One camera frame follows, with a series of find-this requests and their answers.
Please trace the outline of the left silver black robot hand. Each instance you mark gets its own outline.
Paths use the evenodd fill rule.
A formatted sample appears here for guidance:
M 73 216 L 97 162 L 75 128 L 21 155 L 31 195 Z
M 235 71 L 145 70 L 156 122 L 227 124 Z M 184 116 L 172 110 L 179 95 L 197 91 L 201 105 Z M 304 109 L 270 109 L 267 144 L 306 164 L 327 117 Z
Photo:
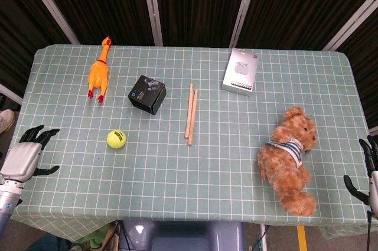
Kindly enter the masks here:
M 15 144 L 5 158 L 1 168 L 4 180 L 20 183 L 27 182 L 31 177 L 51 175 L 60 167 L 55 165 L 49 169 L 38 168 L 41 152 L 50 138 L 59 133 L 59 129 L 51 129 L 40 133 L 44 125 L 28 129 Z

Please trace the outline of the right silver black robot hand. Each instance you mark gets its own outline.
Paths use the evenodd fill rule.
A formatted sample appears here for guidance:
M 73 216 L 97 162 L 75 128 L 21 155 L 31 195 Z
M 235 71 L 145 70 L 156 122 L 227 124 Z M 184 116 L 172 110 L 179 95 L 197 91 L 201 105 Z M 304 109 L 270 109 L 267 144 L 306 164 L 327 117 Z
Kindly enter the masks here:
M 363 139 L 359 139 L 359 143 L 365 156 L 369 194 L 358 191 L 348 175 L 344 175 L 343 180 L 348 192 L 365 205 L 370 206 L 372 216 L 377 219 L 377 142 L 370 135 L 367 136 L 367 140 L 370 144 Z

